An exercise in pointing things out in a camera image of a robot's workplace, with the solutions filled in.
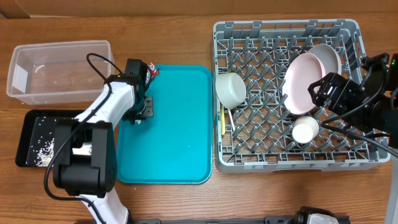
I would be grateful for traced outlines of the clear plastic bin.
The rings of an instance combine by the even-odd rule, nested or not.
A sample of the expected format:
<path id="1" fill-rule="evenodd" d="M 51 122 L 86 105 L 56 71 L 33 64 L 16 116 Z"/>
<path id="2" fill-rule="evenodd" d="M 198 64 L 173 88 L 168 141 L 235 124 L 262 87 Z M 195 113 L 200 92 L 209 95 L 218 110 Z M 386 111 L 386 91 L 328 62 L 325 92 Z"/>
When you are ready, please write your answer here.
<path id="1" fill-rule="evenodd" d="M 87 62 L 89 53 L 114 60 L 107 40 L 18 45 L 6 93 L 28 105 L 93 101 L 103 91 L 104 81 Z"/>

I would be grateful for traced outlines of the pink round plate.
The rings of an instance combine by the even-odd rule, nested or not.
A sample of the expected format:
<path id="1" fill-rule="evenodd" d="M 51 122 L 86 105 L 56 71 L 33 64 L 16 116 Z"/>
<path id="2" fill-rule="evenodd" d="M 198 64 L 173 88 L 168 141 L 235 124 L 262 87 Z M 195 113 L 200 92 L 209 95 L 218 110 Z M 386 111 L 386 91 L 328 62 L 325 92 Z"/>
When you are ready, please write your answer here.
<path id="1" fill-rule="evenodd" d="M 325 75 L 322 62 L 314 54 L 304 53 L 296 57 L 285 73 L 282 87 L 282 94 L 287 95 L 285 107 L 292 114 L 304 114 L 312 110 L 315 105 L 308 88 Z"/>

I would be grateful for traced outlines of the white cup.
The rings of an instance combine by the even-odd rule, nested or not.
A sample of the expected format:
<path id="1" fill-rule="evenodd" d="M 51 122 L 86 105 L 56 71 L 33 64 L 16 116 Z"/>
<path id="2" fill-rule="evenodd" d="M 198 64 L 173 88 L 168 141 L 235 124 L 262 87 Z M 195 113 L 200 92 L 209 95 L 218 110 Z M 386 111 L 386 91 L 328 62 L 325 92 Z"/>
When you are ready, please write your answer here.
<path id="1" fill-rule="evenodd" d="M 306 144 L 316 137 L 319 124 L 311 116 L 301 116 L 293 124 L 292 137 L 300 144 Z"/>

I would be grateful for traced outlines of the teal serving tray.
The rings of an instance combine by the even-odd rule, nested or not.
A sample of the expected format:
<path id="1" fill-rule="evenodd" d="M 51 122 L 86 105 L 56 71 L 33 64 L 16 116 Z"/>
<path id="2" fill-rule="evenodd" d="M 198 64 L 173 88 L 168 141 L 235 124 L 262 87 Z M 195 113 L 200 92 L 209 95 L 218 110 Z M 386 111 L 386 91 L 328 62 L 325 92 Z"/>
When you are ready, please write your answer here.
<path id="1" fill-rule="evenodd" d="M 118 179 L 125 184 L 202 184 L 212 173 L 213 77 L 204 66 L 158 65 L 146 95 L 153 116 L 119 122 Z"/>

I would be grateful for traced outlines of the yellow plastic spoon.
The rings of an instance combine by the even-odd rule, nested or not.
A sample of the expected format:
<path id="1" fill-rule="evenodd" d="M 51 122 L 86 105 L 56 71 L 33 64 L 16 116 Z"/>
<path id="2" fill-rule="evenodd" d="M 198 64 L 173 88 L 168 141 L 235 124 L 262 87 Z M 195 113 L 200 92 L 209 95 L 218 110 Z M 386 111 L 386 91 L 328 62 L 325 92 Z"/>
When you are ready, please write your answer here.
<path id="1" fill-rule="evenodd" d="M 221 135 L 223 136 L 226 132 L 226 124 L 225 124 L 225 113 L 224 106 L 221 104 Z"/>

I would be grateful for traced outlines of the white rice heap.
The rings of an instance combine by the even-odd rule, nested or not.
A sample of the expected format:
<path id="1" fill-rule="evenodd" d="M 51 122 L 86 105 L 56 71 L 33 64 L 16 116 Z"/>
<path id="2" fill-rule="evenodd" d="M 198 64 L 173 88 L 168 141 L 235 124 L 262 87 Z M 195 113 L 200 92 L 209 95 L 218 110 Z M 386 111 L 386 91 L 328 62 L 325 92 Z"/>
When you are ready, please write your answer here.
<path id="1" fill-rule="evenodd" d="M 35 120 L 30 148 L 33 164 L 37 167 L 47 167 L 53 158 L 56 123 L 56 117 L 40 116 Z"/>

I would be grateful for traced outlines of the silver red foil wrapper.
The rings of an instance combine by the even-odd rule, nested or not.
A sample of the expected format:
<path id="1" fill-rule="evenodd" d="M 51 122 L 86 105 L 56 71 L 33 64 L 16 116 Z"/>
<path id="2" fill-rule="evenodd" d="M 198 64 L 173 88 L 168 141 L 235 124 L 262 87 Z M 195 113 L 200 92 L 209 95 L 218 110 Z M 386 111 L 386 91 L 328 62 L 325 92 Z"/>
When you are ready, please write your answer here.
<path id="1" fill-rule="evenodd" d="M 157 69 L 156 65 L 153 64 L 152 62 L 148 64 L 146 84 L 149 85 L 158 75 L 159 75 L 159 70 Z"/>

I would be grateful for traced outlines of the grey dishwasher rack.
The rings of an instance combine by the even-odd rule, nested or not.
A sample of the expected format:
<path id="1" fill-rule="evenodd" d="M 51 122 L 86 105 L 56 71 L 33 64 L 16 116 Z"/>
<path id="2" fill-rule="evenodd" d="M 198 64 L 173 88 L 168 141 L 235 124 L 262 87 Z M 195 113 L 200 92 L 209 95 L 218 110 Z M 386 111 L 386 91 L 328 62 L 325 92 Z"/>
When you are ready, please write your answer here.
<path id="1" fill-rule="evenodd" d="M 285 73 L 293 60 L 318 44 L 340 56 L 341 74 L 360 83 L 365 56 L 359 25 L 352 19 L 221 21 L 213 27 L 215 75 L 237 73 L 246 85 L 245 101 L 232 111 L 235 132 L 215 101 L 216 166 L 223 173 L 277 170 L 368 170 L 390 155 L 364 141 L 321 129 L 306 144 L 292 137 L 296 119 L 284 105 Z"/>

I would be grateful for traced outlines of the grey bowl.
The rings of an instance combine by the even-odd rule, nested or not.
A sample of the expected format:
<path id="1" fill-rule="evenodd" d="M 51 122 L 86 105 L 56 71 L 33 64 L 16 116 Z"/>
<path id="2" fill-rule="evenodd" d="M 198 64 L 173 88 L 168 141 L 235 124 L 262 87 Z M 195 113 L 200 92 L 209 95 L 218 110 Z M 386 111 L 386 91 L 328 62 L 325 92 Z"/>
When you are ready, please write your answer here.
<path id="1" fill-rule="evenodd" d="M 222 73 L 216 77 L 216 94 L 220 103 L 231 110 L 245 101 L 246 86 L 237 73 Z"/>

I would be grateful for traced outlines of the black plastic tray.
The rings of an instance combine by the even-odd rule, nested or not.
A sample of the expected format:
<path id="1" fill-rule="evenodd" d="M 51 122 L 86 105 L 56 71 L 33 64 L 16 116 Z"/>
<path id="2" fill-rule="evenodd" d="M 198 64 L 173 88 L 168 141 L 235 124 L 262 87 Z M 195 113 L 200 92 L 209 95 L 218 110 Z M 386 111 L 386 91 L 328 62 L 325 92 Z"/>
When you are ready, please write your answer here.
<path id="1" fill-rule="evenodd" d="M 30 110 L 26 113 L 22 126 L 19 145 L 16 152 L 15 163 L 19 167 L 37 167 L 33 164 L 32 149 L 30 148 L 32 133 L 36 118 L 40 116 L 56 117 L 61 119 L 73 119 L 82 110 Z"/>

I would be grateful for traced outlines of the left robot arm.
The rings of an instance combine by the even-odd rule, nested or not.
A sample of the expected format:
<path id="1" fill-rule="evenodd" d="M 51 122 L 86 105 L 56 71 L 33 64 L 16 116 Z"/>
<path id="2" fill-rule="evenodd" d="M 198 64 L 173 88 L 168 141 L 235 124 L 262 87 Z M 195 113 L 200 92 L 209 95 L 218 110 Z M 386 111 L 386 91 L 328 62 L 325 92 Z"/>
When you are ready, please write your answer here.
<path id="1" fill-rule="evenodd" d="M 55 126 L 53 158 L 44 177 L 68 194 L 63 201 L 81 201 L 95 223 L 132 223 L 131 213 L 120 201 L 114 129 L 125 120 L 134 124 L 153 115 L 152 98 L 145 93 L 159 74 L 154 64 L 128 59 L 126 68 L 104 77 L 103 91 L 82 113 Z"/>

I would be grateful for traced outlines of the grey round plate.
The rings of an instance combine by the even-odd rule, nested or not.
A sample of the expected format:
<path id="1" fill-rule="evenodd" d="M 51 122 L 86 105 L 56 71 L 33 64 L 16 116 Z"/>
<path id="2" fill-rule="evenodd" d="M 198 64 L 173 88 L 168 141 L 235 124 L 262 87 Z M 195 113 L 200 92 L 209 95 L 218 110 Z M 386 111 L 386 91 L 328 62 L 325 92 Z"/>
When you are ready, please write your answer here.
<path id="1" fill-rule="evenodd" d="M 341 59 L 333 47 L 327 44 L 318 44 L 312 47 L 308 53 L 314 54 L 323 64 L 325 73 L 341 74 Z"/>

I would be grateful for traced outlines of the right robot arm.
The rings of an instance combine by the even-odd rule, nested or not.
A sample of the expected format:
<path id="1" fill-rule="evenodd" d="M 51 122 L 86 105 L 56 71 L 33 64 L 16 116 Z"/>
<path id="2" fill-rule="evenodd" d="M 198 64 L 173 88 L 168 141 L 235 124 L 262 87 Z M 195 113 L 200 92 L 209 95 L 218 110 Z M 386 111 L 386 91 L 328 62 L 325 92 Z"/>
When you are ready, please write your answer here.
<path id="1" fill-rule="evenodd" d="M 336 114 L 320 126 L 376 146 L 397 162 L 397 54 L 364 57 L 361 67 L 367 75 L 360 84 L 331 72 L 309 85 L 312 102 L 329 103 Z"/>

